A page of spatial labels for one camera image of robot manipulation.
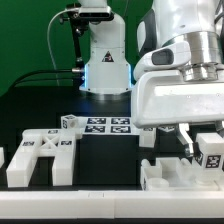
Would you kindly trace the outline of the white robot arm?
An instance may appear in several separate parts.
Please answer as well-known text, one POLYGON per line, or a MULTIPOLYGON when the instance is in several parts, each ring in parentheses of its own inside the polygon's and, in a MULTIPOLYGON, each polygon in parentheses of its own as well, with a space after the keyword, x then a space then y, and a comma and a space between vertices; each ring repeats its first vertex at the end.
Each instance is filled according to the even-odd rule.
POLYGON ((80 89, 102 98, 130 92, 134 125, 173 125, 193 155, 189 126, 224 120, 223 1, 153 0, 137 29, 134 68, 125 59, 124 20, 106 0, 80 2, 91 32, 80 89))

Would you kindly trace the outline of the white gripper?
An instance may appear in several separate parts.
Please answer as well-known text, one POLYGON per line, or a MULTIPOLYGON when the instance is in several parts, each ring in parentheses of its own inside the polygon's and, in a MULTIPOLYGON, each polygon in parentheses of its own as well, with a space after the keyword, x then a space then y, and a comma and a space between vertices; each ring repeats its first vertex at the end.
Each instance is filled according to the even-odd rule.
POLYGON ((176 136, 192 157, 189 124, 216 121, 216 131, 224 138, 224 70, 215 81, 198 82, 185 82, 178 70, 145 73, 132 90, 131 117, 137 128, 177 124, 176 136))

